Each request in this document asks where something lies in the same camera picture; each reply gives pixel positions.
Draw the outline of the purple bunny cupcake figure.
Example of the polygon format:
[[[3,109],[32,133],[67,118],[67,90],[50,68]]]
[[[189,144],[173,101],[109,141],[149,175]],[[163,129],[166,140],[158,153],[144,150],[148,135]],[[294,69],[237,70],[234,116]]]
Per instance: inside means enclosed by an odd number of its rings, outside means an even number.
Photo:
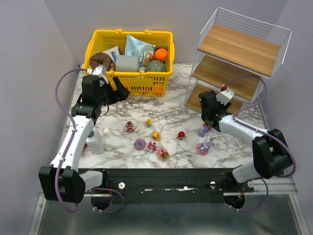
[[[209,127],[205,122],[202,125],[202,129],[198,132],[199,137],[204,137],[212,128]]]

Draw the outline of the purple bunny pink cake figure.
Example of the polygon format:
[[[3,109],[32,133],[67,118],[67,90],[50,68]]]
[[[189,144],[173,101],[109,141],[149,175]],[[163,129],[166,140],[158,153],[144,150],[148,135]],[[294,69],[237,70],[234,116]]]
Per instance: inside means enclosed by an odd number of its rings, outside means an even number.
[[[136,150],[143,150],[146,146],[146,141],[142,138],[135,140],[134,147]]]

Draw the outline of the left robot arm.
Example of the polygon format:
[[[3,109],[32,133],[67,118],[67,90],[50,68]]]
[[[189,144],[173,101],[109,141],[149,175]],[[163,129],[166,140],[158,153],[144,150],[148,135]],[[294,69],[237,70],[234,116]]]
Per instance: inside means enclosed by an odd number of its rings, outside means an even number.
[[[80,203],[85,192],[103,184],[103,173],[89,170],[79,174],[80,157],[87,139],[94,131],[102,107],[126,100],[130,92],[115,76],[106,82],[98,75],[82,79],[82,92],[71,109],[70,128],[55,159],[41,167],[39,179],[47,200]]]

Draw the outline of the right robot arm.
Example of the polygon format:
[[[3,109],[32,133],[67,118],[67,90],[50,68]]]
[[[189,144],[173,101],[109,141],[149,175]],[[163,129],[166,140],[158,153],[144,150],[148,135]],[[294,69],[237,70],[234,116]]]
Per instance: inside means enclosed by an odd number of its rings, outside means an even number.
[[[226,93],[210,91],[200,93],[198,97],[201,118],[206,125],[237,138],[252,149],[253,161],[233,169],[230,179],[241,184],[259,178],[282,177],[282,172],[290,166],[295,170],[294,157],[282,132],[260,129],[237,119],[227,111],[231,103],[225,97]]]

